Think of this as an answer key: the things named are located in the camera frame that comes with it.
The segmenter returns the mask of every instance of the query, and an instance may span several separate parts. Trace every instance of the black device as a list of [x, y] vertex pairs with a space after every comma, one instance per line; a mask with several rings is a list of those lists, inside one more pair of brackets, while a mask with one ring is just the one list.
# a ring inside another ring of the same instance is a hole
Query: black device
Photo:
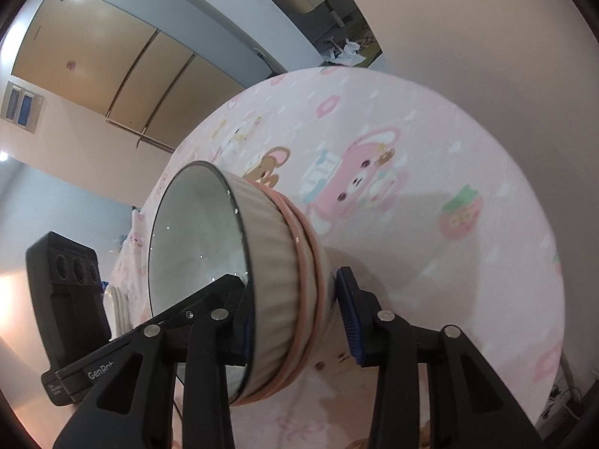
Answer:
[[56, 371], [107, 344], [110, 327], [96, 252], [55, 232], [27, 250], [29, 290], [50, 370], [41, 375], [55, 405], [73, 403]]
[[[422, 329], [381, 310], [347, 267], [337, 273], [337, 295], [356, 361], [379, 367], [369, 449], [418, 447], [418, 363], [429, 370], [432, 449], [543, 447], [458, 327]], [[183, 361], [183, 449], [234, 449], [225, 365], [249, 362], [251, 312], [241, 279], [225, 275], [58, 370], [61, 385], [81, 405], [54, 449], [170, 449], [176, 365]]]

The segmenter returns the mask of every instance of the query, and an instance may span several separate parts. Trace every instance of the brown bear illustration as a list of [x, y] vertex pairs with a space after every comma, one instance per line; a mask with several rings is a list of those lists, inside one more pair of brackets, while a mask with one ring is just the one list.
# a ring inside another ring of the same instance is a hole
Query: brown bear illustration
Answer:
[[279, 176], [274, 174], [274, 169], [278, 169], [287, 162], [290, 155], [291, 152], [284, 146], [271, 148], [262, 156], [260, 163], [251, 171], [247, 171], [243, 178], [264, 184], [272, 189], [279, 181]]

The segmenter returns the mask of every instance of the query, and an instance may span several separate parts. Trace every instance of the metal rivet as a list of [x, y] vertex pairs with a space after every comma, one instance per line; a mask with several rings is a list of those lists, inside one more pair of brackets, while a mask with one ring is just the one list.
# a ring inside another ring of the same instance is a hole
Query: metal rivet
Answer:
[[445, 333], [445, 335], [447, 337], [452, 337], [452, 338], [456, 338], [456, 337], [460, 337], [460, 335], [462, 334], [462, 331], [460, 331], [458, 326], [445, 326], [445, 328], [443, 329], [443, 332]]
[[146, 337], [154, 337], [157, 336], [160, 332], [160, 326], [156, 324], [150, 324], [144, 328], [144, 335]]
[[379, 311], [376, 313], [376, 317], [378, 317], [383, 322], [388, 323], [395, 319], [395, 314], [391, 311]]
[[210, 313], [210, 317], [215, 321], [224, 321], [229, 317], [229, 311], [227, 309], [215, 309]]

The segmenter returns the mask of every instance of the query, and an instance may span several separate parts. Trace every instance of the table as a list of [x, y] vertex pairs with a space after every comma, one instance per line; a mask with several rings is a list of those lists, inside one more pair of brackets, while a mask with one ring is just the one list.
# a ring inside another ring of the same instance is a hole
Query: table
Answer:
[[[564, 333], [553, 234], [517, 165], [457, 106], [415, 83], [340, 67], [277, 76], [228, 101], [178, 147], [134, 214], [112, 276], [134, 323], [151, 316], [158, 203], [194, 160], [287, 195], [334, 268], [351, 266], [383, 308], [412, 324], [462, 327], [538, 418]], [[323, 350], [284, 391], [232, 409], [237, 447], [343, 449], [366, 438], [375, 377], [342, 346]]]

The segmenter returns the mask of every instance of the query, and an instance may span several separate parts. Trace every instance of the strawberry print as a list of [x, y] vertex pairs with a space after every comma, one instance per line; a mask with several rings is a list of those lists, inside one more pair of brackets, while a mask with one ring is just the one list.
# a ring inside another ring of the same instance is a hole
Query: strawberry print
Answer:
[[337, 107], [337, 103], [340, 101], [340, 99], [340, 96], [333, 94], [330, 98], [322, 101], [322, 103], [316, 108], [316, 116], [322, 118], [323, 116], [328, 115]]
[[478, 191], [469, 185], [447, 202], [439, 217], [439, 226], [443, 236], [449, 239], [463, 239], [474, 229], [483, 207], [483, 199]]
[[549, 375], [554, 375], [559, 366], [562, 342], [559, 341], [553, 348], [546, 351], [537, 361], [534, 367], [533, 382], [537, 382]]
[[338, 65], [326, 65], [325, 67], [321, 68], [320, 74], [323, 76], [326, 76], [327, 74], [333, 74], [337, 69], [339, 69]]
[[280, 74], [279, 76], [275, 76], [270, 80], [270, 85], [276, 86], [278, 83], [280, 83], [284, 79], [285, 79], [285, 74]]
[[551, 264], [553, 265], [553, 268], [555, 268], [555, 273], [558, 274], [560, 277], [563, 277], [564, 272], [562, 270], [561, 262], [559, 261], [559, 256], [557, 253], [555, 255], [553, 255]]

